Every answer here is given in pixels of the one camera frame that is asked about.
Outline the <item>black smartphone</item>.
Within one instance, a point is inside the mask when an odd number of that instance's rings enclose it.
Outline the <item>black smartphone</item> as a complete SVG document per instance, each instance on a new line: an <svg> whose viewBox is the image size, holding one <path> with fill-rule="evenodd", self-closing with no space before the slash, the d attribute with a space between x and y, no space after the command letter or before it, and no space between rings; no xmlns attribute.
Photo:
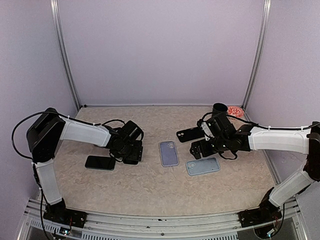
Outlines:
<svg viewBox="0 0 320 240"><path fill-rule="evenodd" d="M123 158L122 162L127 165L137 165L139 161Z"/></svg>

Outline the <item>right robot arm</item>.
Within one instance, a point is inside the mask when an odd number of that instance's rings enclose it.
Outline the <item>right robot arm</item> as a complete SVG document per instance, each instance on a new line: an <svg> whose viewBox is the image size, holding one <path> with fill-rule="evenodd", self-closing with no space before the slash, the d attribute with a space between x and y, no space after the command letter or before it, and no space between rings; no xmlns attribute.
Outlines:
<svg viewBox="0 0 320 240"><path fill-rule="evenodd" d="M191 144L190 153L197 160L214 154L223 156L229 151L235 158L239 151L273 150L306 155L306 163L265 195L266 199L256 210L256 218L266 222L288 199L320 180L320 124L313 122L301 127L266 127L243 121L236 129L225 112L202 117L197 127L204 139Z"/></svg>

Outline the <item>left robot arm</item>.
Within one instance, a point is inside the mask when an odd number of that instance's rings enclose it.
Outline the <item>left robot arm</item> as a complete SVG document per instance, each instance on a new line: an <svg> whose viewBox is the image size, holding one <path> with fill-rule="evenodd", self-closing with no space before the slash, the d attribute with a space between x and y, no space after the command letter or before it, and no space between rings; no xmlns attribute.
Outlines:
<svg viewBox="0 0 320 240"><path fill-rule="evenodd" d="M111 158L136 165L142 160L143 130L129 120L122 127L112 128L106 123L91 123L62 115L49 107L39 113L39 118L27 130L26 138L39 183L49 205L49 212L63 223L70 218L70 211L60 202L54 170L54 158L62 141L95 145L109 150Z"/></svg>

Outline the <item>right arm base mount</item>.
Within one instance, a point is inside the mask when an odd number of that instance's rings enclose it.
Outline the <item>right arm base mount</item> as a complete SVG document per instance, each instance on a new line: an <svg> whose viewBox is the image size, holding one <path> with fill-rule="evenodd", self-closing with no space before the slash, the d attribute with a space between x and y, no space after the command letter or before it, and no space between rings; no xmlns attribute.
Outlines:
<svg viewBox="0 0 320 240"><path fill-rule="evenodd" d="M269 200L262 201L257 208L246 209L238 213L242 228L251 227L281 219L280 207L276 207Z"/></svg>

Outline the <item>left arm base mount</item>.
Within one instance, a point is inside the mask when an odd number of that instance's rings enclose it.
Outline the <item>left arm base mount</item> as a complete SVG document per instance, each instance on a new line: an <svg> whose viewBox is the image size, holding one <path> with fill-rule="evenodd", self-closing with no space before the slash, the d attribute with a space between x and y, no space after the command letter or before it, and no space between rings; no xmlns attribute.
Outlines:
<svg viewBox="0 0 320 240"><path fill-rule="evenodd" d="M54 223L83 229L87 219L84 211L66 208L63 202L47 205L43 218Z"/></svg>

